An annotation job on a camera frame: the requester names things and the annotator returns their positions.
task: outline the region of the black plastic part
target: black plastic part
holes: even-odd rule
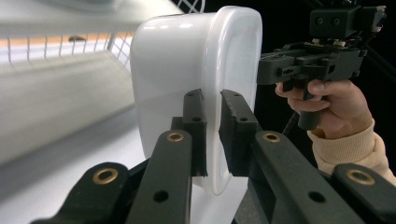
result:
[[[286,136],[259,132],[256,143],[254,158],[289,223],[364,223]]]
[[[378,173],[342,164],[335,167],[331,181],[367,223],[396,223],[396,188]]]
[[[191,175],[207,176],[206,170],[206,117],[201,90],[184,95],[183,130],[192,137]]]
[[[355,15],[360,7],[321,7],[311,11],[310,35],[343,39],[356,32]]]
[[[101,163],[77,182],[55,217],[33,224],[123,223],[131,193],[128,169],[117,163]]]
[[[320,120],[320,111],[301,112],[298,126],[303,130],[315,130]]]
[[[160,135],[125,223],[190,222],[191,148],[187,132]]]
[[[261,129],[245,98],[235,91],[221,92],[219,138],[228,170],[234,176],[248,176],[254,134]]]

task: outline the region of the white object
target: white object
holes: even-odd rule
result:
[[[0,65],[0,164],[134,104],[131,74],[109,51]]]
[[[253,109],[261,45],[261,16],[246,7],[142,23],[132,40],[131,69],[145,156],[150,157],[159,135],[170,129],[172,117],[182,116],[184,94],[201,89],[208,176],[200,185],[221,194],[231,175],[218,134],[220,91],[241,93]]]

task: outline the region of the screw hole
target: screw hole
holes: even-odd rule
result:
[[[111,183],[113,180],[117,178],[119,172],[114,168],[104,168],[102,170],[97,171],[93,177],[93,183],[97,185],[105,185]]]
[[[109,177],[111,177],[113,175],[113,173],[111,173],[110,171],[104,171],[101,174],[99,174],[99,179],[104,180],[107,179]]]
[[[169,194],[165,190],[160,190],[156,192],[153,196],[153,199],[156,203],[163,203],[168,200]]]
[[[311,191],[308,193],[309,198],[316,202],[316,203],[325,203],[326,199],[324,198],[324,196],[319,193],[319,192],[315,192],[315,191]]]
[[[349,179],[358,182],[362,185],[375,184],[375,180],[373,179],[373,177],[361,170],[348,170],[346,172],[346,176],[348,176]]]
[[[265,141],[277,143],[280,141],[280,137],[273,133],[265,133],[263,136]]]
[[[168,139],[169,142],[179,142],[183,140],[184,135],[181,133],[169,133],[166,136],[166,139]]]

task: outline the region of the white surface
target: white surface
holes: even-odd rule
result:
[[[261,16],[245,7],[144,22],[132,41],[131,68],[146,157],[172,117],[182,116],[184,94],[202,89],[208,177],[201,181],[206,192],[221,194],[231,175],[218,133],[220,91],[241,93],[253,110],[261,45]]]
[[[125,0],[108,12],[78,10],[53,0],[7,0],[0,1],[0,36],[134,31],[152,17],[181,13],[169,0]]]
[[[131,73],[109,51],[0,65],[0,164],[134,104]]]
[[[144,159],[131,108],[0,166],[0,223],[26,224],[52,217],[89,168],[106,161],[132,168]],[[232,178],[220,196],[193,186],[191,224],[230,224],[246,189],[245,178]]]

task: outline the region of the finger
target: finger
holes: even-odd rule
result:
[[[315,112],[330,106],[330,102],[320,101],[303,101],[299,99],[288,98],[289,106],[295,111]]]
[[[350,96],[354,85],[348,80],[320,81],[312,80],[308,83],[308,91],[314,95],[333,95],[335,97],[346,98]]]

